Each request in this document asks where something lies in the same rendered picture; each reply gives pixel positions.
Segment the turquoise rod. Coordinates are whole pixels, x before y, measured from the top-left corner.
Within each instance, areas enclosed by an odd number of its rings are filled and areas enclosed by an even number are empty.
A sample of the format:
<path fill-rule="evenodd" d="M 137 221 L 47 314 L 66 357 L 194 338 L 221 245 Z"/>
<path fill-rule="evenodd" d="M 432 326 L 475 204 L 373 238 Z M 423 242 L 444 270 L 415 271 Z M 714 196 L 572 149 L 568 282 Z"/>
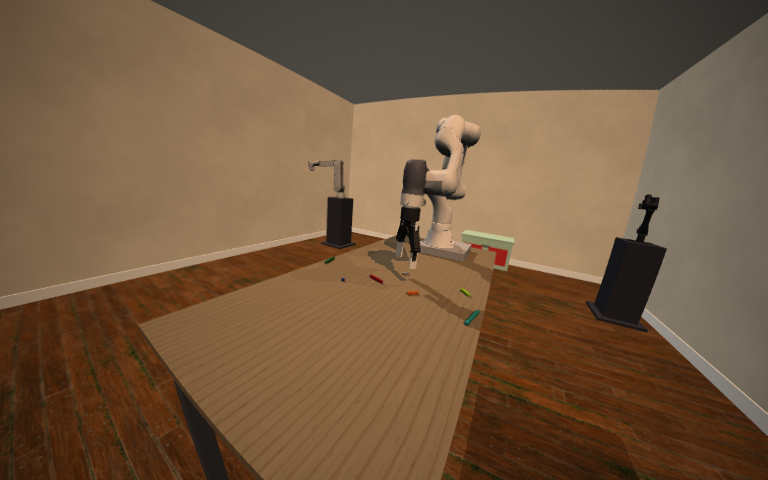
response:
<path fill-rule="evenodd" d="M 476 311 L 475 311 L 475 312 L 474 312 L 474 313 L 473 313 L 473 314 L 472 314 L 472 315 L 471 315 L 471 316 L 470 316 L 470 317 L 469 317 L 469 318 L 468 318 L 468 319 L 465 321 L 465 324 L 464 324 L 464 325 L 468 326 L 468 325 L 469 325 L 469 324 L 470 324 L 470 323 L 471 323 L 471 322 L 474 320 L 474 318 L 475 318 L 475 317 L 476 317 L 478 314 L 479 314 L 479 310 L 476 310 Z"/>

